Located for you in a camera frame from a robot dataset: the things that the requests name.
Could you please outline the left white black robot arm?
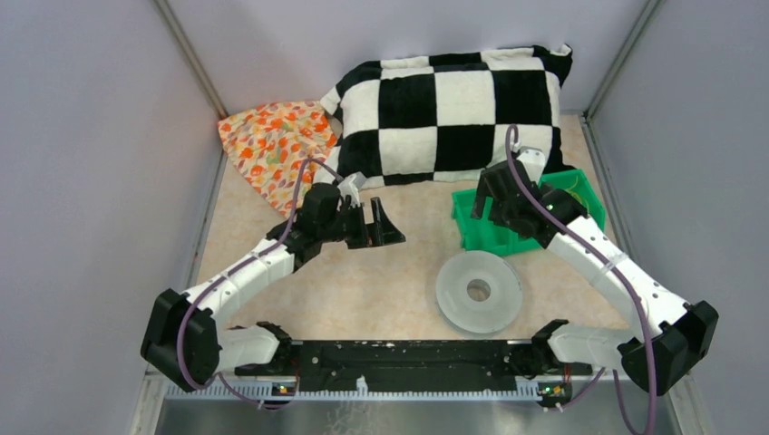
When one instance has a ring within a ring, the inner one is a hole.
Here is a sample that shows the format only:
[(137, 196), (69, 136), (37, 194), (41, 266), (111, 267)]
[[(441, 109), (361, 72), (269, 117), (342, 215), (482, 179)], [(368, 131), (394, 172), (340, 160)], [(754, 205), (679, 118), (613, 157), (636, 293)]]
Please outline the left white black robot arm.
[(185, 392), (202, 390), (214, 377), (240, 366), (259, 365), (280, 374), (290, 364), (290, 338), (260, 322), (229, 329), (246, 302), (318, 256), (325, 243), (350, 249), (385, 247), (405, 241), (385, 214), (379, 198), (370, 201), (365, 221), (356, 185), (319, 183), (301, 208), (258, 242), (234, 265), (202, 285), (181, 293), (172, 289), (155, 299), (143, 337), (141, 357)]

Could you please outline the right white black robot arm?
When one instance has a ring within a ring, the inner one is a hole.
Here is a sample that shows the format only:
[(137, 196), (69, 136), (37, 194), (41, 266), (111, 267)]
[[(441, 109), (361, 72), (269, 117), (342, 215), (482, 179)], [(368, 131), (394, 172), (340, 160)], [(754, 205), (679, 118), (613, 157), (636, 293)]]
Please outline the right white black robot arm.
[(533, 337), (534, 366), (566, 363), (621, 371), (643, 391), (668, 392), (708, 353), (719, 320), (706, 301), (667, 290), (615, 246), (595, 219), (560, 188), (538, 187), (523, 164), (482, 171), (472, 218), (520, 230), (579, 272), (628, 322), (624, 330), (553, 320)]

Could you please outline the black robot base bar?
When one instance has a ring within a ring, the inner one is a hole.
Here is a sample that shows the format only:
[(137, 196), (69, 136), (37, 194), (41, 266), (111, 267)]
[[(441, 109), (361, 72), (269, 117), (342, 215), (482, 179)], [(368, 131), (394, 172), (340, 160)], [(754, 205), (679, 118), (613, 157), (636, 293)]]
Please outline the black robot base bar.
[(235, 368), (240, 377), (287, 376), (301, 392), (511, 392), (520, 379), (589, 375), (585, 363), (556, 362), (529, 341), (322, 341), (282, 345), (272, 362)]

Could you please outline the grey perforated cable spool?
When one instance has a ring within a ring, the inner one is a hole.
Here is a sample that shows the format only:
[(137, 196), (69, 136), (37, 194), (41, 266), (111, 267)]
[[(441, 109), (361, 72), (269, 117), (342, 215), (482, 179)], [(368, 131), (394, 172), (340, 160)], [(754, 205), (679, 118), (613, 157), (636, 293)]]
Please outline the grey perforated cable spool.
[(523, 306), (521, 280), (512, 266), (478, 250), (462, 252), (443, 265), (435, 296), (443, 318), (472, 337), (502, 332)]

